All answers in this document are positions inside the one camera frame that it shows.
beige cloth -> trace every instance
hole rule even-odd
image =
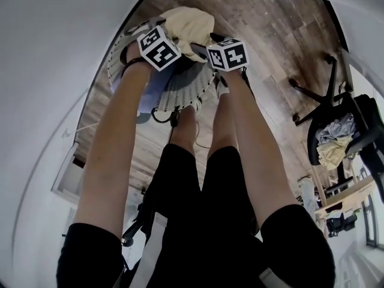
[[[206,62],[192,51],[190,43],[203,46],[212,44],[209,34],[214,30],[214,17],[197,8],[189,7],[177,7],[160,16],[167,19],[165,27],[168,36],[171,39],[179,39],[178,47],[181,49],[181,53],[192,61]]]
[[[327,170],[333,170],[338,167],[346,156],[346,149],[349,142],[352,141],[352,135],[339,137],[328,143],[321,144],[317,147],[319,153],[319,162],[326,167]]]

white strap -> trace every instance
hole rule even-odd
[[[130,288],[145,288],[151,279],[157,259],[163,246],[164,231],[167,227],[168,219],[158,212],[155,213],[155,220],[152,225],[151,237],[143,250],[137,271],[132,279]]]
[[[290,286],[278,278],[270,268],[261,273],[259,279],[263,282],[266,288],[290,288]]]

shoe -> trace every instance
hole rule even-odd
[[[226,84],[223,83],[223,79],[220,75],[217,75],[216,79],[218,79],[214,81],[216,87],[216,96],[217,99],[220,99],[221,95],[229,93],[229,89]]]
[[[202,99],[199,97],[198,99],[194,100],[190,106],[193,106],[195,112],[196,112],[196,115],[198,115],[202,109],[202,106],[203,106],[203,101]]]

chair leg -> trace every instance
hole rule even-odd
[[[352,181],[353,177],[346,178],[344,173],[344,165],[343,162],[341,162],[337,167],[337,184],[329,187],[326,189],[327,194],[331,194],[335,191],[342,192],[346,189],[348,189],[348,183]]]
[[[299,91],[300,93],[303,93],[304,95],[316,100],[318,103],[321,103],[323,101],[323,97],[310,91],[309,89],[302,88],[299,86],[299,84],[296,82],[295,79],[289,79],[289,84],[291,87],[293,87],[295,90]]]
[[[337,60],[330,55],[326,56],[328,64],[332,64],[331,78],[329,78],[329,85],[325,95],[325,101],[327,103],[333,103],[336,84],[336,72],[337,72]]]
[[[337,94],[337,95],[334,97],[334,103],[336,103],[336,102],[342,100],[342,99],[344,98],[344,96],[346,96],[348,93],[349,93],[349,92],[342,92],[340,95]]]
[[[296,119],[296,120],[293,120],[293,121],[295,122],[295,125],[298,127],[298,126],[300,126],[302,123],[304,123],[304,122],[309,121],[310,119],[312,119],[313,116],[314,116],[314,114],[315,114],[315,111],[316,111],[316,109],[314,109],[312,112],[308,113],[307,115],[305,115],[302,119],[299,119],[298,121],[297,121],[297,115],[295,114],[295,115],[293,116],[293,118]]]

black and white marker cube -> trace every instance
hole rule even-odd
[[[249,65],[245,43],[238,38],[231,38],[207,47],[209,60],[214,69],[231,71]]]
[[[165,31],[156,26],[153,30],[137,38],[140,53],[158,71],[181,57],[176,44],[168,37]]]

